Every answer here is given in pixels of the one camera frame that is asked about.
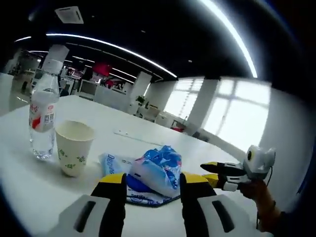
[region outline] ceiling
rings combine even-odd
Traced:
[[[77,56],[105,61],[133,76],[149,71],[152,82],[191,76],[253,78],[244,51],[202,1],[29,1],[18,10],[20,19],[14,36],[15,40],[32,38],[16,42],[14,47],[48,51],[54,43],[65,44],[70,50],[67,60],[74,61],[72,56]],[[287,10],[293,1],[285,5],[276,0],[273,6],[259,0],[213,2],[240,36],[258,79],[308,100],[313,94],[312,87],[306,86],[310,80],[308,56],[315,41],[301,29],[308,26],[307,14],[303,20],[296,20],[293,14],[297,12]],[[84,24],[63,24],[54,10],[74,5],[79,7]],[[46,33],[80,35],[115,44],[161,65],[176,77],[117,47],[74,37],[47,37]],[[135,80],[120,72],[117,75]]]

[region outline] plastic water bottle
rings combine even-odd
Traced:
[[[59,100],[57,74],[37,70],[42,77],[34,87],[30,104],[30,142],[38,159],[48,159],[53,152],[55,141],[54,121],[56,103]]]

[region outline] table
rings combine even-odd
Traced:
[[[57,224],[59,213],[79,198],[90,194],[101,177],[98,156],[103,152],[138,158],[153,144],[116,135],[114,130],[144,141],[171,145],[182,155],[182,170],[203,174],[199,165],[207,161],[237,162],[216,146],[186,136],[158,124],[124,112],[79,98],[66,96],[57,105],[56,124],[69,119],[88,124],[96,130],[87,159],[87,166],[79,178],[62,175],[58,166],[55,146],[53,159],[35,160],[30,153],[28,110],[25,106],[0,118],[0,174],[3,193],[22,225],[31,235],[45,233]],[[251,214],[256,216],[252,201],[238,192],[225,193]],[[180,200],[159,208],[127,204],[123,237],[185,236]]]

